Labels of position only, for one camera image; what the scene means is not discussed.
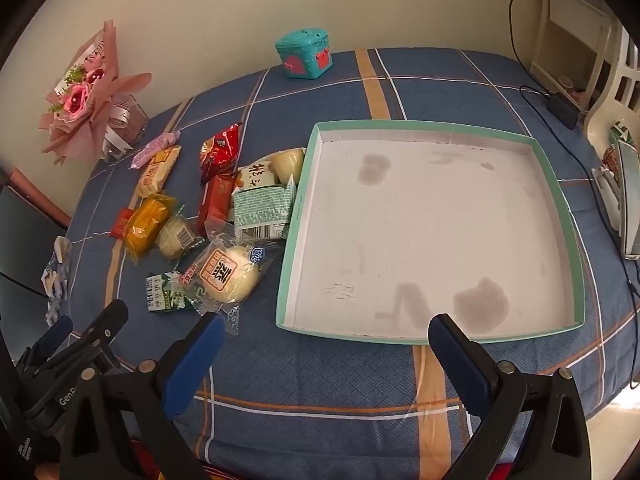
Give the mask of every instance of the power adapter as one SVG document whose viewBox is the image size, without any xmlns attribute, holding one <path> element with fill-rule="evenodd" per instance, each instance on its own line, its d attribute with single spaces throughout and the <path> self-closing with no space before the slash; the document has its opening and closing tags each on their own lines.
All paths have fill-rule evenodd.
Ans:
<svg viewBox="0 0 640 480">
<path fill-rule="evenodd" d="M 560 92 L 551 94 L 549 101 L 546 103 L 546 109 L 570 130 L 575 128 L 580 110 Z"/>
</svg>

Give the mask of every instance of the bed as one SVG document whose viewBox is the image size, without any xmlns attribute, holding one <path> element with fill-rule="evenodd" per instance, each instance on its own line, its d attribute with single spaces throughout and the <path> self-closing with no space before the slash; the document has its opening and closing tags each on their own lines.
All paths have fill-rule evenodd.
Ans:
<svg viewBox="0 0 640 480">
<path fill-rule="evenodd" d="M 485 346 L 496 360 L 511 360 L 522 371 L 548 374 L 569 367 L 591 416 L 628 383 L 632 303 L 584 173 L 523 101 L 521 84 L 530 80 L 519 65 L 493 54 L 440 48 L 343 52 L 316 81 L 288 79 L 282 67 L 274 67 L 203 92 L 154 117 L 142 142 L 181 130 L 182 153 L 165 189 L 194 217 L 200 199 L 196 154 L 204 140 L 236 121 L 244 121 L 241 165 L 306 146 L 319 121 L 430 120 L 535 137 L 577 230 L 586 322 L 559 335 Z M 597 156 L 581 130 L 563 126 L 539 95 L 528 97 L 593 167 Z M 132 369 L 159 358 L 198 315 L 150 314 L 145 278 L 171 265 L 151 254 L 134 266 L 108 235 L 120 208 L 136 203 L 139 173 L 127 169 L 129 161 L 99 163 L 82 193 L 67 235 L 73 251 L 63 313 L 82 332 L 105 304 L 124 300 L 129 321 L 112 348 Z M 466 413 L 431 350 L 278 329 L 279 269 L 276 261 L 243 307 L 239 335 L 227 339 L 187 412 L 176 419 L 196 455 L 248 478 L 441 478 L 479 420 Z M 632 264 L 629 271 L 635 275 Z M 502 462 L 514 458 L 525 424 L 524 418 L 518 423 Z"/>
</svg>

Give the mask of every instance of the blue gripper pad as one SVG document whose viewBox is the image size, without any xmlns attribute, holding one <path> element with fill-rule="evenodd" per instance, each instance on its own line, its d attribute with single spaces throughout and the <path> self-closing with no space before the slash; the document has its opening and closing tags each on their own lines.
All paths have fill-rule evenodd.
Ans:
<svg viewBox="0 0 640 480">
<path fill-rule="evenodd" d="M 74 324 L 71 318 L 69 316 L 60 316 L 34 345 L 39 357 L 45 360 L 51 357 L 53 352 L 69 337 L 73 329 Z"/>
<path fill-rule="evenodd" d="M 185 350 L 173 373 L 164 383 L 162 408 L 171 418 L 186 409 L 209 367 L 220 352 L 225 340 L 225 321 L 221 316 L 211 316 L 210 323 Z"/>
<path fill-rule="evenodd" d="M 493 402 L 492 386 L 472 359 L 470 352 L 476 352 L 475 357 L 481 358 L 487 365 L 493 366 L 494 361 L 478 343 L 469 341 L 446 314 L 439 314 L 431 319 L 428 333 L 431 350 L 438 358 L 466 410 L 471 415 L 484 418 Z"/>
</svg>

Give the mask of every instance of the floor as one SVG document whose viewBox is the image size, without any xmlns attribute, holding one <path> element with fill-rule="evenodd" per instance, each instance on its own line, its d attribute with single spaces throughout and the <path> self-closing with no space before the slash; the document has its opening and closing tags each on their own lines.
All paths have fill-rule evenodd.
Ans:
<svg viewBox="0 0 640 480">
<path fill-rule="evenodd" d="M 640 440 L 640 388 L 626 387 L 587 422 L 591 478 L 611 480 Z"/>
</svg>

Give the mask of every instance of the metal screw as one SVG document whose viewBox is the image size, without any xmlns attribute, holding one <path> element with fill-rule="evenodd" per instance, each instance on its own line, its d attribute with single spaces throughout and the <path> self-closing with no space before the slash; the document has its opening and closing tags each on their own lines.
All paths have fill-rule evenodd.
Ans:
<svg viewBox="0 0 640 480">
<path fill-rule="evenodd" d="M 571 379 L 574 375 L 571 373 L 569 368 L 562 367 L 558 370 L 558 373 L 563 379 Z"/>
<path fill-rule="evenodd" d="M 93 368 L 85 368 L 82 370 L 80 377 L 85 381 L 90 381 L 95 377 L 95 370 Z"/>
<path fill-rule="evenodd" d="M 516 371 L 516 367 L 511 361 L 500 361 L 498 369 L 505 374 L 513 374 Z"/>
<path fill-rule="evenodd" d="M 143 374 L 148 374 L 156 369 L 156 362 L 153 359 L 147 359 L 146 361 L 142 361 L 138 365 L 138 370 L 140 370 Z"/>
</svg>

